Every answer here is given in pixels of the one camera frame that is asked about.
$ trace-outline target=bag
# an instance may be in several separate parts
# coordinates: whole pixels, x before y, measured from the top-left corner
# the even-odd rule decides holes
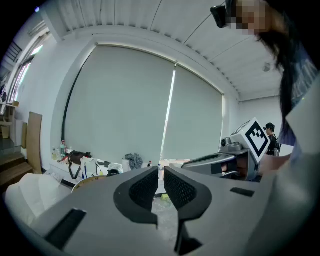
[[[69,172],[71,175],[71,178],[73,180],[76,180],[78,178],[79,172],[81,170],[81,159],[85,157],[85,158],[92,158],[91,153],[87,152],[87,153],[82,153],[82,152],[77,152],[77,151],[72,151],[69,155],[68,155],[68,162],[69,162]],[[71,165],[72,163],[75,163],[79,166],[79,169],[76,171],[75,176],[73,175],[72,171],[71,171]]]

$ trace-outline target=gray machine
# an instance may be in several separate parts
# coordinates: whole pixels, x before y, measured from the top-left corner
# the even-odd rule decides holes
[[[245,171],[239,172],[237,162],[245,164]],[[222,165],[227,165],[227,171],[222,172]],[[259,163],[253,157],[250,148],[243,148],[239,142],[231,142],[229,137],[221,140],[219,153],[207,155],[186,162],[182,169],[204,175],[229,178],[241,181],[252,181],[259,171]]]
[[[151,213],[157,167],[91,182],[46,211],[32,229],[19,227],[43,255],[52,256],[272,255],[316,214],[319,157],[303,155],[261,183],[166,166],[164,186],[178,211],[174,251]]]

